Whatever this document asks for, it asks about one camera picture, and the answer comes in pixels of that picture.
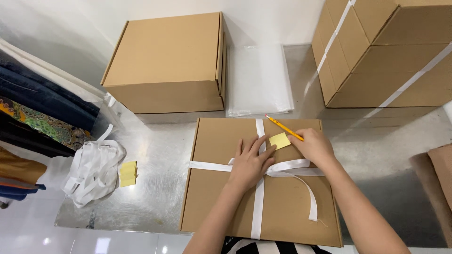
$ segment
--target person's right hand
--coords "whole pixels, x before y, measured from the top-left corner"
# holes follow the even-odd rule
[[[304,138],[304,141],[288,135],[289,141],[303,154],[306,159],[312,161],[320,169],[328,167],[328,164],[336,161],[331,142],[314,129],[301,129],[296,131],[298,135]]]

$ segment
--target patterned fabric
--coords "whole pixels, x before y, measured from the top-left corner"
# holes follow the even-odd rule
[[[75,151],[80,149],[86,141],[93,140],[88,131],[27,108],[3,96],[0,96],[0,111]]]

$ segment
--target white satin ribbon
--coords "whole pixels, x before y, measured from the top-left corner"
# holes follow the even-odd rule
[[[259,136],[264,135],[264,125],[262,119],[256,119],[256,129]],[[265,147],[259,149],[259,154],[265,151]],[[310,165],[308,159],[290,160],[271,165],[266,175],[271,177],[293,177],[301,182],[308,188],[309,195],[311,197],[311,209],[309,212],[309,220],[317,221],[317,202],[315,201],[314,194],[307,183],[299,176],[323,176],[323,173],[318,168],[308,168]],[[200,161],[190,161],[189,167],[193,169],[205,169],[205,170],[215,170],[215,171],[225,171],[231,172],[232,165],[234,164],[234,158],[232,158],[228,165],[200,162]],[[260,232],[262,226],[262,212],[264,209],[264,178],[262,178],[256,185],[256,194],[254,197],[254,210],[253,210],[253,222],[251,226],[251,238],[260,239]]]

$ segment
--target person's left hand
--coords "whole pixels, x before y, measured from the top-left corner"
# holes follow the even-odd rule
[[[265,142],[267,135],[259,138],[256,136],[249,144],[246,144],[242,151],[243,140],[239,140],[235,152],[234,164],[228,182],[235,188],[247,191],[255,186],[264,176],[267,169],[275,162],[274,158],[269,158],[275,151],[276,145],[258,155],[259,147]]]

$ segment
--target hand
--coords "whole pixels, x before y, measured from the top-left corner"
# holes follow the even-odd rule
[[[266,138],[267,135],[259,139],[256,136],[249,144],[245,145],[243,151],[243,140],[239,140],[228,183],[232,184],[235,188],[247,191],[249,188],[255,186],[264,176],[268,167],[275,162],[274,158],[269,157],[276,149],[276,145],[273,145],[270,149],[258,155],[259,147],[264,143]]]
[[[304,141],[289,135],[289,141],[303,154],[306,159],[312,161],[320,169],[328,167],[328,164],[336,161],[331,142],[314,129],[301,129],[295,132],[302,136]]]

